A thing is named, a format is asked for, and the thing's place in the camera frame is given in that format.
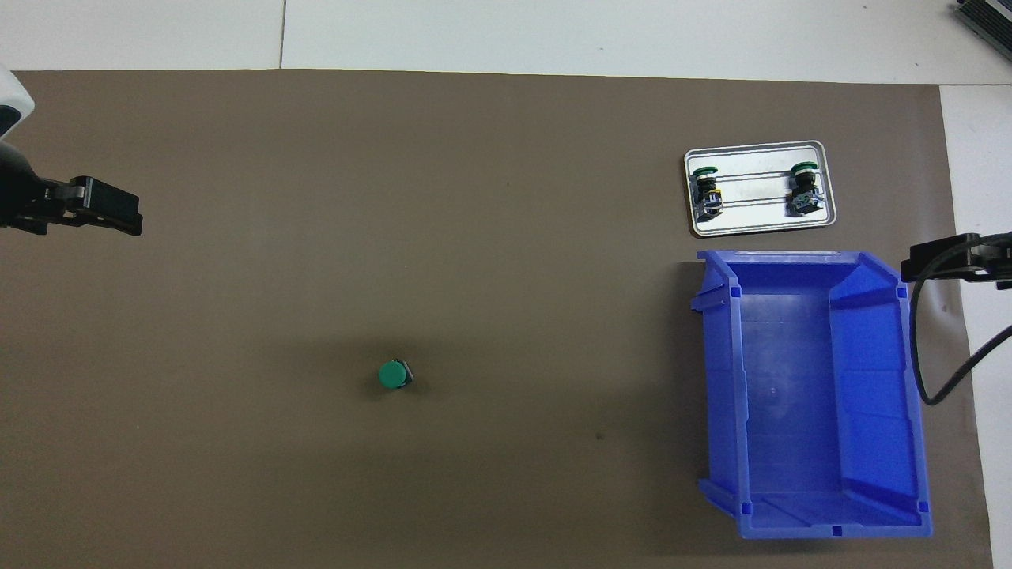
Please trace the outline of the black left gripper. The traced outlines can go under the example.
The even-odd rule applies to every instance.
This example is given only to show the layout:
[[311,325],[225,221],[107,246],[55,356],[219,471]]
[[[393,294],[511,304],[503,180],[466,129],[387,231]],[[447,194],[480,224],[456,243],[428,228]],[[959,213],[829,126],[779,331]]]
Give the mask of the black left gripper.
[[141,236],[140,198],[98,178],[81,175],[47,188],[17,149],[1,143],[1,227],[35,235],[47,234],[47,222],[26,220],[22,212],[46,197],[53,206],[51,223],[70,227],[93,226]]

